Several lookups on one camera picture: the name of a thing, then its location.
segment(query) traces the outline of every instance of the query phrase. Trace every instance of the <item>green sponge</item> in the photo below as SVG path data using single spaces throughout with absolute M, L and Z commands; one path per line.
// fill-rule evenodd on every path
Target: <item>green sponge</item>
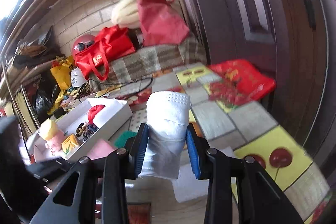
M 135 137 L 136 135 L 137 134 L 133 131 L 125 131 L 119 136 L 119 138 L 116 139 L 116 141 L 114 142 L 114 146 L 116 148 L 124 147 L 127 139 Z

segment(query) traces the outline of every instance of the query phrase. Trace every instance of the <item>black cord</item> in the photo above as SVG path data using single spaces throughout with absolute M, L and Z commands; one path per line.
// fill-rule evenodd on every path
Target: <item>black cord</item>
M 137 92 L 133 92 L 133 93 L 131 93 L 131 94 L 128 94 L 127 95 L 127 99 L 129 98 L 129 97 L 131 97 L 131 96 L 133 96 L 133 95 L 135 95 L 135 94 L 137 94 L 137 93 L 139 93 L 139 92 L 141 92 L 141 91 L 143 91 L 143 90 L 145 90 L 146 88 L 148 88 L 150 85 L 151 85 L 151 83 L 153 83 L 153 77 L 145 77 L 145 78 L 141 78 L 141 79 L 137 79 L 137 80 L 135 80 L 135 81 L 132 81 L 132 82 L 124 82 L 124 83 L 116 83 L 116 84 L 106 84 L 106 83 L 101 83 L 101 82 L 99 82 L 99 81 L 96 81 L 96 80 L 93 80 L 93 79 L 89 79 L 89 81 L 93 81 L 93 82 L 95 82 L 95 83 L 98 83 L 98 84 L 101 84 L 101 85 L 109 85 L 109 86 L 111 86 L 111 85 L 129 85 L 129 84 L 133 84 L 133 83 L 137 83 L 137 82 L 139 82 L 139 81 L 142 81 L 142 80 L 148 80 L 148 79 L 150 79 L 150 82 L 144 87 L 144 88 L 142 88 L 141 90 L 139 90 L 139 91 L 137 91 Z M 85 82 L 81 87 L 80 87 L 80 89 L 78 90 L 78 92 L 76 92 L 75 94 L 78 94 L 78 100 L 79 100 L 79 102 L 80 103 L 82 103 L 82 101 L 81 101 L 81 98 L 80 98 L 80 96 L 81 96 L 81 93 L 84 91 L 84 89 L 86 88 L 86 85 L 88 84 L 88 82 Z

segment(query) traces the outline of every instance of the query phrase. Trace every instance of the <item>white box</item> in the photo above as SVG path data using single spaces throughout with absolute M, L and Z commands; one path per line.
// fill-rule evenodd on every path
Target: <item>white box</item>
M 110 139 L 113 134 L 132 116 L 132 111 L 127 104 L 127 101 L 105 98 L 88 98 L 59 119 L 57 121 L 57 125 L 66 133 L 66 136 L 69 136 L 72 133 L 76 134 L 78 125 L 82 122 L 88 122 L 87 113 L 89 109 L 96 105 L 105 105 L 105 108 L 109 108 L 109 112 L 105 112 L 105 114 L 107 114 L 104 116 L 104 119 L 106 119 L 105 123 L 103 123 L 102 119 L 100 119 L 100 127 L 98 127 L 98 130 L 85 143 L 68 155 L 65 155 L 62 150 L 52 155 L 49 149 L 41 151 L 41 147 L 43 146 L 39 145 L 38 149 L 41 153 L 38 153 L 38 159 L 36 159 L 35 156 L 35 160 L 42 161 L 55 157 L 62 157 L 69 162 L 76 162 L 79 158 L 86 156 L 99 139 Z

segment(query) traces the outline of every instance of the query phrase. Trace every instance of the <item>beige bag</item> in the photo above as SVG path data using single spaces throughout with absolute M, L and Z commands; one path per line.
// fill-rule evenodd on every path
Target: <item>beige bag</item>
M 120 28 L 140 27 L 137 0 L 120 0 L 112 10 L 111 21 Z

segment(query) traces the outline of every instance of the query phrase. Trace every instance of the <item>red bag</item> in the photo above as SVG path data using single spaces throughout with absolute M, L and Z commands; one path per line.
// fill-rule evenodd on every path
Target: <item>red bag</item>
M 210 83 L 210 99 L 225 104 L 242 105 L 259 100 L 275 89 L 274 79 L 262 75 L 247 60 L 230 60 L 208 67 L 223 79 Z
M 175 0 L 138 0 L 143 45 L 179 45 L 189 28 L 170 4 Z
M 75 54 L 75 64 L 86 79 L 93 71 L 99 80 L 105 81 L 110 72 L 109 61 L 135 52 L 127 31 L 128 28 L 121 29 L 118 25 L 105 27 L 95 37 L 93 45 Z M 96 69 L 101 65 L 105 67 L 104 75 Z

